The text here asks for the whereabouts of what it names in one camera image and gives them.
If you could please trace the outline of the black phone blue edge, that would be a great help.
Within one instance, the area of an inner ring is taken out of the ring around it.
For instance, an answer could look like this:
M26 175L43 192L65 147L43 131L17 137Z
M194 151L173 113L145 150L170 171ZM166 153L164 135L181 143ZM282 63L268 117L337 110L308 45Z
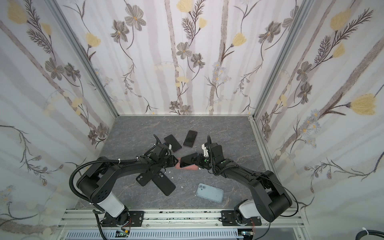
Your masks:
M193 153L193 154L181 157L181 159L180 159L180 168L186 168L186 167L194 165L193 160L197 156L198 156L198 153Z

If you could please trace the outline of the pink phone case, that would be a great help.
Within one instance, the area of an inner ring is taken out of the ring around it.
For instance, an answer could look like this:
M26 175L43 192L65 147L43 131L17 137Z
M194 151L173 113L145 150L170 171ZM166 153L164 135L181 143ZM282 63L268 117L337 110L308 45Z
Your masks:
M196 165L190 165L190 166L182 168L182 167L180 167L180 163L181 163L181 158L178 158L178 163L175 166L176 169L179 169L179 170L192 170L192 171L199 170L199 167L196 166Z

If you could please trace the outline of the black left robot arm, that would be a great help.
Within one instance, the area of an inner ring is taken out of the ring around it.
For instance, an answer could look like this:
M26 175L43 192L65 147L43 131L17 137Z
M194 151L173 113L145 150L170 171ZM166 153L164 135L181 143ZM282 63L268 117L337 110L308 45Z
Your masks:
M78 166L70 175L69 187L76 196L93 205L97 214L105 215L100 226L128 226L132 224L133 217L112 192L116 181L137 175L136 181L141 186L153 182L165 196L169 196L176 186L166 177L165 170L178 163L171 149L170 144L163 144L157 139L153 147L135 159L111 160L100 157Z

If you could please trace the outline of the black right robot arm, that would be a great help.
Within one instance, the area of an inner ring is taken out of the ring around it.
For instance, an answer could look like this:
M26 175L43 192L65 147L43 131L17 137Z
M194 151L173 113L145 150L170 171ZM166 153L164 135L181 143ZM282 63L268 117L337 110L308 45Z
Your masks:
M216 177L234 180L247 187L258 213L269 223L278 217L289 218L294 214L284 215L296 198L284 187L272 171L258 172L242 167L231 159L225 158L223 148L212 143L211 137L202 145L203 152L192 158L192 163L210 171Z

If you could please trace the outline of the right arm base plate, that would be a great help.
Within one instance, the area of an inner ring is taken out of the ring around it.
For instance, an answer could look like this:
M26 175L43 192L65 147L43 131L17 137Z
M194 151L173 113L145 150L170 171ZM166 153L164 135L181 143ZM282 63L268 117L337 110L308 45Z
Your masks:
M222 222L222 225L225 227L234 227L234 226L250 226L256 227L261 226L262 222L260 217L251 217L246 219L241 215L239 211L227 210L221 211L221 217L219 221Z

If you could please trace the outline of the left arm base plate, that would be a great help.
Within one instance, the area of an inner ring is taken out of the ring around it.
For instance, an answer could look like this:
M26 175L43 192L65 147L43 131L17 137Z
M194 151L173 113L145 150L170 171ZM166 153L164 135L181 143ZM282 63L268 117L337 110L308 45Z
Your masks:
M144 220L144 211L123 211L118 217L113 218L109 213L101 220L102 227L141 227Z

